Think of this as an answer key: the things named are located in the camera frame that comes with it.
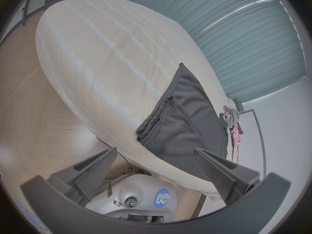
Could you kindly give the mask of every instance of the wooden floor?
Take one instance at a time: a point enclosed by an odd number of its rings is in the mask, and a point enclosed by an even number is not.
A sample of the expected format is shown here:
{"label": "wooden floor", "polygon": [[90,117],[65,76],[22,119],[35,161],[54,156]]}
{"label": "wooden floor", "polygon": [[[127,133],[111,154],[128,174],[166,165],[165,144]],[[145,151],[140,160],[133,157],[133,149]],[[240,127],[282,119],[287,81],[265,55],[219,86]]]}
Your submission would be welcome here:
{"label": "wooden floor", "polygon": [[[68,109],[41,70],[35,45],[43,12],[17,27],[0,46],[0,172],[4,189],[35,216],[20,185],[84,160],[107,146]],[[127,171],[118,156],[107,177]],[[175,221],[189,219],[201,193],[176,186]]]}

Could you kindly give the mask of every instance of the folded black garment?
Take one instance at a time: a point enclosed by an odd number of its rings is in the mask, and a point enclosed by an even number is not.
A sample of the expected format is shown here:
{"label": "folded black garment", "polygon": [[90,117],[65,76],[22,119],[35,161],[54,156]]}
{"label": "folded black garment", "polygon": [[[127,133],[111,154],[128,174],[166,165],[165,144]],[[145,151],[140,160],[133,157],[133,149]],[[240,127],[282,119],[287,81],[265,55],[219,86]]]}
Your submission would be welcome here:
{"label": "folded black garment", "polygon": [[207,180],[193,156],[195,147],[223,158],[228,124],[217,116],[196,77],[180,64],[154,111],[137,129],[137,141],[158,158]]}

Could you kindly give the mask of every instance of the black cloth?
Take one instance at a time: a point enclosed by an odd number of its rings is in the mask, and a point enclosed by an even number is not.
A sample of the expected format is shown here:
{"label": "black cloth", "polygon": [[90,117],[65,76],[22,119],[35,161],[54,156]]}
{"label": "black cloth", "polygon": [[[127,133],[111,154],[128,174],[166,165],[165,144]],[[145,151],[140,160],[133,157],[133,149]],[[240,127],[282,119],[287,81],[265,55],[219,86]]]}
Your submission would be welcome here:
{"label": "black cloth", "polygon": [[228,124],[217,116],[196,77],[180,64],[154,111],[137,129],[137,141],[158,158],[207,180],[193,156],[195,147],[223,158]]}

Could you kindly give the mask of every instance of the mattress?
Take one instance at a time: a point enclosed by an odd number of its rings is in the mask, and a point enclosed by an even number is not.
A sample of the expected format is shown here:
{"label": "mattress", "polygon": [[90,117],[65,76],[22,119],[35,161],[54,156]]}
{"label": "mattress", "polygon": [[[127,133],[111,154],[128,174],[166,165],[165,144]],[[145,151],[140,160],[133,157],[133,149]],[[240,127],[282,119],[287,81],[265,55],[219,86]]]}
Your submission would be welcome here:
{"label": "mattress", "polygon": [[177,22],[124,0],[66,0],[41,17],[36,48],[49,82],[92,133],[156,176],[218,194],[212,183],[157,158],[136,140],[182,62],[218,115],[229,106],[209,62]]}

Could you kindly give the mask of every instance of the teal curtain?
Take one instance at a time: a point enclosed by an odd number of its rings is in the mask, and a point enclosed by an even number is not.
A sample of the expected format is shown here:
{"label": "teal curtain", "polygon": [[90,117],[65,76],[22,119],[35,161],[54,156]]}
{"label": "teal curtain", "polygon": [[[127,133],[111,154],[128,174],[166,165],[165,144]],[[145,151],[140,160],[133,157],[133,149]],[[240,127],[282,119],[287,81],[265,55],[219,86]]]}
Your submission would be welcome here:
{"label": "teal curtain", "polygon": [[232,99],[247,102],[306,75],[301,43],[279,0],[131,1],[179,22]]}

